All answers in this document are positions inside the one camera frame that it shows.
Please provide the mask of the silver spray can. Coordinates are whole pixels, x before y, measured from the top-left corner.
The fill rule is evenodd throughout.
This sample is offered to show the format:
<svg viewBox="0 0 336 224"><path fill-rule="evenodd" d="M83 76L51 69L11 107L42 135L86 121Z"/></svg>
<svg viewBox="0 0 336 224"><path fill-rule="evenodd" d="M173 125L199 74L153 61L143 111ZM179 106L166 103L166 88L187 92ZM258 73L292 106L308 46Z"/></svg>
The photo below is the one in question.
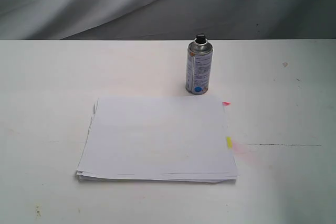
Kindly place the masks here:
<svg viewBox="0 0 336 224"><path fill-rule="evenodd" d="M208 91L213 46L205 34L196 35L188 45L186 64L186 90L193 95Z"/></svg>

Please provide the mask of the white paper stack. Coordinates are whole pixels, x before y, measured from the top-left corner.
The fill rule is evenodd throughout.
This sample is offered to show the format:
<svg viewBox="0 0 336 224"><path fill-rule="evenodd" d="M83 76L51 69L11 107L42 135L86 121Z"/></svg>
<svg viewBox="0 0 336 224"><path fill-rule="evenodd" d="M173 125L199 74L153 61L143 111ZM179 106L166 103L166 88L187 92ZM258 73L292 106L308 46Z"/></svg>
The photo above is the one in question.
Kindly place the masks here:
<svg viewBox="0 0 336 224"><path fill-rule="evenodd" d="M236 179L227 136L216 97L102 97L76 174L83 180Z"/></svg>

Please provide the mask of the yellow sticky tab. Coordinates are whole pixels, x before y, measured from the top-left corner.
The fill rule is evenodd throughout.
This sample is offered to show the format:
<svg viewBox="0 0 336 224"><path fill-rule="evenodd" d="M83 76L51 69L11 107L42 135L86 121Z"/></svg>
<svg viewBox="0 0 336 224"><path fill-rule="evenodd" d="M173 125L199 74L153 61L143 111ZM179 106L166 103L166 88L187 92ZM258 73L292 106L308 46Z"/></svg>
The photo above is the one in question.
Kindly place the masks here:
<svg viewBox="0 0 336 224"><path fill-rule="evenodd" d="M226 143L227 143L228 149L233 148L232 140L229 136L226 137Z"/></svg>

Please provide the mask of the white backdrop cloth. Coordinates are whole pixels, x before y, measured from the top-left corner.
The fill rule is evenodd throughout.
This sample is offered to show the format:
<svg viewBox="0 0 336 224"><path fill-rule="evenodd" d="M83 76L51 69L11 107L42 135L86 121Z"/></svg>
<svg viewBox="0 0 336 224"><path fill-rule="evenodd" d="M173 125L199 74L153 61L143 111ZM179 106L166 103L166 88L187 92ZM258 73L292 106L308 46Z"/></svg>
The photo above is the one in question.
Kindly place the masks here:
<svg viewBox="0 0 336 224"><path fill-rule="evenodd" d="M5 40L326 39L335 0L1 0Z"/></svg>

